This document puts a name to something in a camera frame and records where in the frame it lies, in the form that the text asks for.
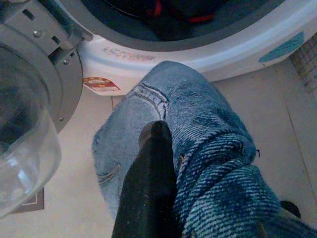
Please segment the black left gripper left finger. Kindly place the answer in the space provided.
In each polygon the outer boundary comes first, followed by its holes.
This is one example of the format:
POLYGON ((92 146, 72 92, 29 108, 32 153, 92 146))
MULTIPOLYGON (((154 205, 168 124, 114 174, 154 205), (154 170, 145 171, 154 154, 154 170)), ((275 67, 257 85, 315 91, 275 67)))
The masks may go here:
POLYGON ((172 136, 164 121, 148 123, 122 187, 112 237, 179 238, 173 205, 176 174, 172 136))

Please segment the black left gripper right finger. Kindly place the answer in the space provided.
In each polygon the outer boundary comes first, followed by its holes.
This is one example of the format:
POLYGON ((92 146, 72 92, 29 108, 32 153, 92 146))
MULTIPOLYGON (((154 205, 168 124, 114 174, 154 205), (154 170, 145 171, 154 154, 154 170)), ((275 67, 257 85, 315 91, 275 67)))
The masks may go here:
POLYGON ((258 238, 316 238, 317 230, 301 220, 298 207, 290 201, 281 201, 280 213, 272 220, 258 224, 258 238))

